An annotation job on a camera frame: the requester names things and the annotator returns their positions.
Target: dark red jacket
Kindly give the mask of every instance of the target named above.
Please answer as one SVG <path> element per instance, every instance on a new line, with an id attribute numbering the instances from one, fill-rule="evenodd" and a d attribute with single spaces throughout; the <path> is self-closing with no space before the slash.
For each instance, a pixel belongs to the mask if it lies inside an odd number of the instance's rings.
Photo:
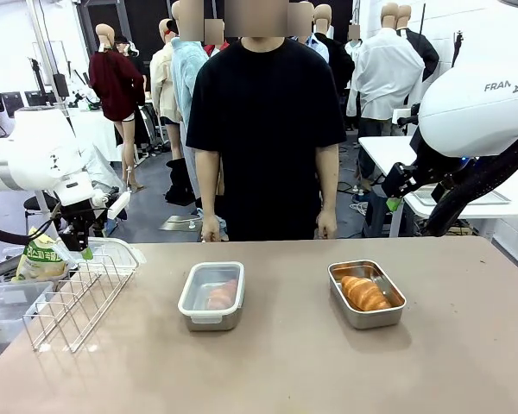
<path id="1" fill-rule="evenodd" d="M 104 116 L 122 121 L 144 105 L 144 77 L 118 52 L 97 52 L 90 58 L 90 87 L 102 101 Z"/>

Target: man's left hand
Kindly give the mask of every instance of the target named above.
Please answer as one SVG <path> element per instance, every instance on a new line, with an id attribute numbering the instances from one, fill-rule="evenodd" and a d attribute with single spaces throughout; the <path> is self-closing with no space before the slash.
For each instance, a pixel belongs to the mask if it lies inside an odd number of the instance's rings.
<path id="1" fill-rule="evenodd" d="M 335 239 L 338 224 L 335 210 L 322 210 L 319 214 L 319 238 L 323 240 Z"/>

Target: bread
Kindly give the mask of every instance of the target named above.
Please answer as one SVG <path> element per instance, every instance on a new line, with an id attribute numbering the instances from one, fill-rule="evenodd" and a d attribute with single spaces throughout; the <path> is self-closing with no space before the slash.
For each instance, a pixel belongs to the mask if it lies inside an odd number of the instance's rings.
<path id="1" fill-rule="evenodd" d="M 228 309 L 234 304 L 234 298 L 223 288 L 214 289 L 207 300 L 207 310 L 221 311 Z"/>
<path id="2" fill-rule="evenodd" d="M 345 276 L 342 292 L 361 311 L 381 311 L 391 308 L 380 288 L 370 279 Z"/>
<path id="3" fill-rule="evenodd" d="M 238 281 L 231 280 L 221 287 L 213 289 L 207 299 L 207 310 L 222 311 L 230 308 L 236 301 L 237 288 Z"/>

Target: man's right hand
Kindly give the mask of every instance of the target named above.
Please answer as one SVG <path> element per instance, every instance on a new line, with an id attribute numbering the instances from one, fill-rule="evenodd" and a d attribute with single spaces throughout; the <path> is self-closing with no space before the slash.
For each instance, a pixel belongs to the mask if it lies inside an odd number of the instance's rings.
<path id="1" fill-rule="evenodd" d="M 201 237 L 204 242 L 220 242 L 220 226 L 216 216 L 205 216 L 203 220 L 203 227 L 201 229 Z"/>

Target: plastic container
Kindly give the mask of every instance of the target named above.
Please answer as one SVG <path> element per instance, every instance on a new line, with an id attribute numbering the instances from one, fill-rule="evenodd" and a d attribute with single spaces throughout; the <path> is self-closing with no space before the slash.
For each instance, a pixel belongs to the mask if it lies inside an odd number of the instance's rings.
<path id="1" fill-rule="evenodd" d="M 52 282 L 0 283 L 0 354 L 23 330 L 23 315 L 36 312 L 35 302 L 44 302 Z"/>
<path id="2" fill-rule="evenodd" d="M 330 289 L 349 324 L 355 329 L 372 329 L 399 323 L 407 300 L 394 282 L 371 260 L 335 263 L 328 267 Z M 382 294 L 391 303 L 391 308 L 364 312 L 354 308 L 342 292 L 341 279 L 345 276 L 367 278 L 380 288 Z"/>
<path id="3" fill-rule="evenodd" d="M 225 309 L 212 310 L 214 291 L 224 289 L 228 284 L 237 284 L 234 298 Z M 179 301 L 179 311 L 184 315 L 188 329 L 234 329 L 242 314 L 244 287 L 242 263 L 199 263 L 194 266 Z"/>

